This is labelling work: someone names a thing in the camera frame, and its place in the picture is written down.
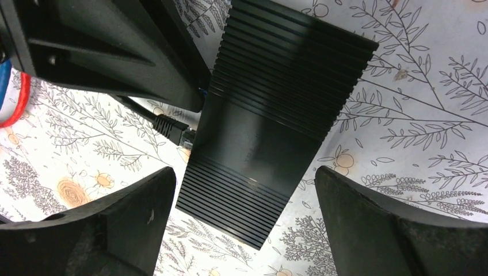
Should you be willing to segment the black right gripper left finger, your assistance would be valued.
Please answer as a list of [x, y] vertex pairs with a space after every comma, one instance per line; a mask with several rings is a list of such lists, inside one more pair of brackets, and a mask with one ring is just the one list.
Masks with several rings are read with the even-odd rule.
[[2, 275], [153, 275], [176, 189], [165, 167], [41, 221], [1, 225]]

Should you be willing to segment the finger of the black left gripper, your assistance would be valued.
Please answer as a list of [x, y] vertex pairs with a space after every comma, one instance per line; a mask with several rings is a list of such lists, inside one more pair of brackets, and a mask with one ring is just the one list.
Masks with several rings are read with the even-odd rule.
[[30, 76], [191, 112], [211, 77], [173, 1], [2, 1], [1, 43]]

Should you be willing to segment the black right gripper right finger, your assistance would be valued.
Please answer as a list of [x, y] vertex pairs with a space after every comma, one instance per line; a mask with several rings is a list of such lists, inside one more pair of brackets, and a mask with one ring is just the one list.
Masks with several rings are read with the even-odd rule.
[[487, 274], [487, 224], [413, 207], [325, 166], [315, 188], [339, 275]]

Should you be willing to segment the black ribbed network switch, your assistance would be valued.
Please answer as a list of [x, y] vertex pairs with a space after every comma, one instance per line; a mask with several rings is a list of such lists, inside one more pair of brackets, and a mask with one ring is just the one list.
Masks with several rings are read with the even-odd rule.
[[176, 207], [260, 249], [379, 44], [232, 1]]

